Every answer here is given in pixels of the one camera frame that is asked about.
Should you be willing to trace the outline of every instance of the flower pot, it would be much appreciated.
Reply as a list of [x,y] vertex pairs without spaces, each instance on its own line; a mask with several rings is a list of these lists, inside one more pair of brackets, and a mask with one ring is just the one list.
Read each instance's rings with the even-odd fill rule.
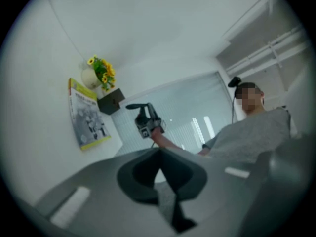
[[81,73],[81,79],[88,89],[95,89],[101,85],[101,82],[92,68],[83,70]]

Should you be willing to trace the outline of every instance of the magazine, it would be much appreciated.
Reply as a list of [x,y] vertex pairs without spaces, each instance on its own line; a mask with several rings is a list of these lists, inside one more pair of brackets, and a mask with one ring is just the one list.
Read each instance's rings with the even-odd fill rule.
[[74,131],[82,150],[110,138],[101,117],[97,94],[69,79],[69,104]]

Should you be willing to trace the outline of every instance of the gray t-shirt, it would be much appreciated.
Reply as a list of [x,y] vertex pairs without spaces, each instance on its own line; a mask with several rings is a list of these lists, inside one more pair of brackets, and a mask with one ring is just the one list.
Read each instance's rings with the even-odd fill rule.
[[258,155],[274,150],[290,138],[291,116],[283,108],[262,112],[225,126],[203,148],[208,156],[234,161],[255,162]]

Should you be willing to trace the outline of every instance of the window blind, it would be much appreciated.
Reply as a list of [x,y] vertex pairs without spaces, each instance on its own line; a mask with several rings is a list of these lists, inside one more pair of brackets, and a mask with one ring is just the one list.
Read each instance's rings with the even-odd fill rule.
[[116,156],[149,148],[153,141],[142,139],[134,119],[139,109],[127,110],[128,104],[152,103],[158,116],[166,122],[165,137],[193,154],[202,144],[231,121],[231,101],[218,73],[188,79],[146,93],[121,104],[112,114],[123,142]]

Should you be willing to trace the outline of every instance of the hand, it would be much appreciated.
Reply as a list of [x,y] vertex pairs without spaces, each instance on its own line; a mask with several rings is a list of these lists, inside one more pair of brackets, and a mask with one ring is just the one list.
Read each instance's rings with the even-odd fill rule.
[[156,138],[158,138],[159,136],[161,136],[161,129],[160,127],[156,127],[153,131],[152,131],[152,139],[155,140]]

